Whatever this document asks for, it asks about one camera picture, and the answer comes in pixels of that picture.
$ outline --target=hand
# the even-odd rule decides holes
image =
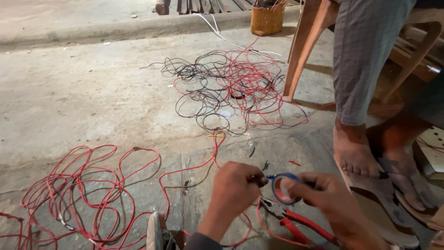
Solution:
[[[301,173],[299,181],[283,180],[293,198],[321,210],[344,249],[389,249],[339,177],[329,173]]]
[[[268,183],[262,171],[239,162],[227,162],[215,175],[210,205],[198,232],[219,242],[234,218],[255,201]]]

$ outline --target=wire cutter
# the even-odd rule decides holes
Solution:
[[[340,246],[337,238],[334,235],[330,234],[310,219],[295,212],[292,212],[288,208],[284,209],[270,199],[261,198],[260,206],[263,207],[267,213],[273,215],[276,219],[278,219],[281,226],[285,226],[288,231],[293,234],[297,242],[306,244],[309,248],[312,248],[314,250],[323,250],[322,247],[316,246],[314,242],[307,238],[292,222],[301,223],[318,233],[320,236],[322,236],[335,246]]]

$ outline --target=chair leg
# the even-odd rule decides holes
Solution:
[[[433,22],[430,25],[430,29],[427,35],[417,46],[416,51],[412,54],[405,67],[401,70],[399,75],[393,81],[393,87],[386,93],[381,99],[383,104],[386,104],[389,97],[399,88],[404,80],[410,75],[410,73],[418,66],[421,60],[427,55],[428,51],[433,47],[436,40],[442,33],[442,24],[439,22]]]
[[[290,53],[288,54],[288,63],[290,62],[291,57],[300,56],[302,47],[307,41],[308,34],[310,33],[310,28],[314,23],[316,13],[321,6],[321,2],[322,0],[312,0],[308,3],[304,3],[303,7],[301,6],[302,12],[299,17],[296,32],[293,36]]]
[[[319,6],[316,5],[319,0],[306,1],[306,4],[290,50],[283,94],[285,101],[293,99],[297,82],[316,41],[327,27],[336,22],[339,11],[339,4],[330,0],[322,0]]]

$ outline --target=sleeve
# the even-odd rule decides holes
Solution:
[[[184,250],[222,250],[222,246],[203,234],[194,233]]]

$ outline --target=tape roll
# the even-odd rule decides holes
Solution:
[[[286,191],[284,188],[281,187],[281,182],[283,178],[289,178],[292,179],[294,181],[299,181],[299,179],[297,178],[296,175],[292,174],[292,173],[280,173],[277,174],[274,179],[273,182],[271,183],[271,189],[273,191],[273,195],[276,198],[276,200],[284,205],[293,205],[294,203],[300,201],[300,198],[290,198],[289,196],[287,196],[284,191]]]

